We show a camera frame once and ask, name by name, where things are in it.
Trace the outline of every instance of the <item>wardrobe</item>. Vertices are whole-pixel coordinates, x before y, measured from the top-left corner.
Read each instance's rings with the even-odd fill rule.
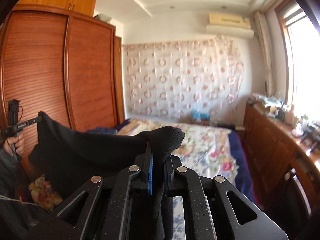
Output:
[[[7,103],[20,100],[21,121],[39,111],[74,130],[113,127],[117,112],[114,76],[115,27],[71,10],[16,5],[0,32],[0,127]],[[37,143],[36,125],[24,130],[22,165]]]

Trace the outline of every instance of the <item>screw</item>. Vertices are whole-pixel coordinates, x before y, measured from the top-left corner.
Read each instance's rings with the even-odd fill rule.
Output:
[[[180,167],[177,168],[177,171],[183,173],[183,172],[186,172],[186,171],[187,171],[187,168],[184,167],[184,166],[180,166]]]
[[[129,170],[130,170],[130,171],[138,171],[139,169],[140,169],[140,168],[139,168],[138,165],[132,165],[132,166],[129,167]]]
[[[222,183],[222,182],[225,182],[225,178],[224,177],[222,177],[222,176],[217,176],[217,177],[215,177],[214,178],[215,180],[216,180],[216,182],[218,182],[218,183]]]
[[[98,183],[98,182],[101,181],[101,177],[98,176],[98,175],[93,176],[93,177],[91,178],[91,181],[92,181],[93,183]]]

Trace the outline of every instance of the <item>person's hand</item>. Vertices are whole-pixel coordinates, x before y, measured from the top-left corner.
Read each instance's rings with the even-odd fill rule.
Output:
[[[17,154],[22,155],[24,151],[23,133],[21,133],[19,137],[11,137],[4,142],[4,149],[10,155],[12,155],[12,149],[14,149],[14,144],[16,145],[16,148],[17,148]]]

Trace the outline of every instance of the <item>floral bedspread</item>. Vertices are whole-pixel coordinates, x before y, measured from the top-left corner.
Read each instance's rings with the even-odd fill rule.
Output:
[[[133,118],[130,124],[117,134],[133,136],[141,131],[154,130],[166,125],[179,127],[186,134],[181,147],[172,152],[173,155],[180,157],[183,166],[196,171],[201,176],[213,178],[219,174],[230,182],[234,182],[238,166],[230,154],[228,134],[231,131],[228,129]],[[174,197],[173,205],[173,239],[184,240],[186,233],[182,196]]]

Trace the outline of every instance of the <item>dark jacket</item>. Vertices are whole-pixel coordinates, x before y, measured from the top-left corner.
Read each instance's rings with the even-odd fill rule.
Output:
[[[0,150],[0,195],[13,198],[17,158]],[[0,239],[24,239],[28,230],[47,215],[38,206],[0,199]]]

